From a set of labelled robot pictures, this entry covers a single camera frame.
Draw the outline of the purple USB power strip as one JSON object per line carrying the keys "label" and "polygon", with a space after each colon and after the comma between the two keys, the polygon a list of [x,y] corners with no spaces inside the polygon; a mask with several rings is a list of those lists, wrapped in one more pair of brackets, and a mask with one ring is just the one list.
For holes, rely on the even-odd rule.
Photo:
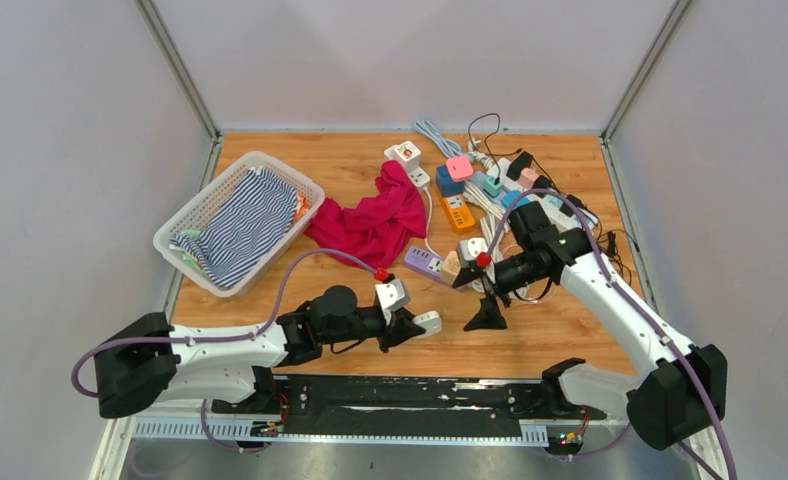
{"label": "purple USB power strip", "polygon": [[442,258],[419,246],[410,246],[403,258],[404,265],[415,273],[442,283]]}

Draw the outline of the white USB charger plug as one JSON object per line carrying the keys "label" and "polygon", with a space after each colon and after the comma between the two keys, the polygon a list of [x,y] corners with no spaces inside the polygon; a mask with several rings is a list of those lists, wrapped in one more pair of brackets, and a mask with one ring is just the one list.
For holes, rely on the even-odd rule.
{"label": "white USB charger plug", "polygon": [[442,316],[438,311],[428,311],[416,315],[412,321],[423,330],[423,332],[418,335],[418,338],[431,337],[442,331]]}

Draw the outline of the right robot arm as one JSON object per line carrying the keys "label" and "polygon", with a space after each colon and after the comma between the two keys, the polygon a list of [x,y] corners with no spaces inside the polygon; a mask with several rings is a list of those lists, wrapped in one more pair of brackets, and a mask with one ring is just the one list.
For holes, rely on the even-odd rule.
{"label": "right robot arm", "polygon": [[712,429],[727,469],[737,470],[723,430],[728,363],[713,344],[700,347],[663,320],[614,271],[585,224],[560,231],[537,202],[512,202],[499,221],[508,226],[520,253],[495,261],[495,241],[463,240],[457,248],[460,271],[455,287],[480,281],[484,297],[467,329],[503,329],[501,306],[519,289],[546,279],[592,312],[622,347],[635,370],[619,375],[581,359],[568,359],[542,374],[541,403],[554,417],[593,407],[627,420],[648,446],[682,448],[707,473],[709,466],[686,443]]}

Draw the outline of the beige dragon cube adapter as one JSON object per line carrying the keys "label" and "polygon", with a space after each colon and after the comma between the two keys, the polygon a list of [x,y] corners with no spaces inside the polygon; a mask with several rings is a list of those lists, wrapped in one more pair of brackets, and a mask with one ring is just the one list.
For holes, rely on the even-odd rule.
{"label": "beige dragon cube adapter", "polygon": [[441,263],[440,278],[445,284],[453,286],[460,271],[461,264],[458,252],[455,250],[450,251]]}

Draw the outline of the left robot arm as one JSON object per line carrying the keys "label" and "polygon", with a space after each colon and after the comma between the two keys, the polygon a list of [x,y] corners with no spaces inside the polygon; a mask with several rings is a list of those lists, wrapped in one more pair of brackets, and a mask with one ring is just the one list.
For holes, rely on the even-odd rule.
{"label": "left robot arm", "polygon": [[211,399],[268,411],[276,386],[257,375],[320,358],[329,344],[375,339],[382,352],[439,333],[435,312],[414,315],[379,306],[317,308],[304,304],[270,325],[232,328],[172,326],[162,312],[146,314],[86,357],[94,364],[100,417],[136,415],[156,403]]}

